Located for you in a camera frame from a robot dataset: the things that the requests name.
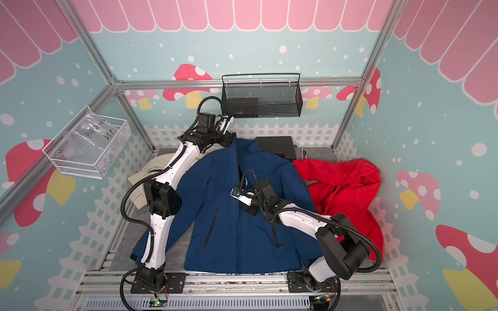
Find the navy blue jacket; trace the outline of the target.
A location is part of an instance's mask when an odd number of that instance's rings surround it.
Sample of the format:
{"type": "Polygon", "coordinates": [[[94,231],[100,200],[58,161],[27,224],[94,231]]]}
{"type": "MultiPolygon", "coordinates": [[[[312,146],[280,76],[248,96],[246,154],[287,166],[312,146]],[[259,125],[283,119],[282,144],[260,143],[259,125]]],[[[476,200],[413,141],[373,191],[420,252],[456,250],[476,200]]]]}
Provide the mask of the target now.
{"type": "Polygon", "coordinates": [[[192,230],[184,267],[213,273],[273,273],[299,270],[322,256],[314,236],[263,215],[250,215],[230,193],[241,179],[249,185],[268,179],[279,198],[315,211],[305,181],[293,164],[264,152],[257,141],[234,139],[210,152],[181,178],[182,207],[167,244],[173,246],[192,230]]]}

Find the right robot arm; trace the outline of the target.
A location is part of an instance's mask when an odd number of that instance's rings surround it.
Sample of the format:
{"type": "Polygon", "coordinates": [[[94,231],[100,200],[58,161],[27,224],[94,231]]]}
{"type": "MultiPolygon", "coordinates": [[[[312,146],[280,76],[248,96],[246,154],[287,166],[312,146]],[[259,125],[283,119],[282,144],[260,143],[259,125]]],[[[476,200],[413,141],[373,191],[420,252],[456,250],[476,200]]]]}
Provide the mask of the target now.
{"type": "Polygon", "coordinates": [[[380,267],[377,246],[342,214],[319,215],[298,207],[279,198],[268,180],[256,182],[253,189],[234,188],[231,197],[243,203],[251,215],[261,213],[269,223],[297,229],[318,242],[322,256],[301,271],[287,273],[290,292],[339,294],[341,279],[380,267]]]}

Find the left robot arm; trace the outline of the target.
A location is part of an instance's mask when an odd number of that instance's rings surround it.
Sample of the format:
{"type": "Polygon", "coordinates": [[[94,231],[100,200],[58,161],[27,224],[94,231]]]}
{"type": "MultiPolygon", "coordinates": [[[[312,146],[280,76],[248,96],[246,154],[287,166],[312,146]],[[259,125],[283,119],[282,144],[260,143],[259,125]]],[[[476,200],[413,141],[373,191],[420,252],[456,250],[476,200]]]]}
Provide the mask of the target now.
{"type": "Polygon", "coordinates": [[[146,250],[135,279],[138,289],[157,293],[167,284],[164,273],[165,249],[172,222],[182,206],[182,199],[176,189],[200,154],[213,145],[227,147],[230,144],[232,135],[228,132],[228,126],[231,122],[231,115],[217,117],[199,113],[194,125],[179,137],[181,145],[171,161],[163,170],[146,177],[142,183],[150,221],[147,224],[149,237],[146,250]]]}

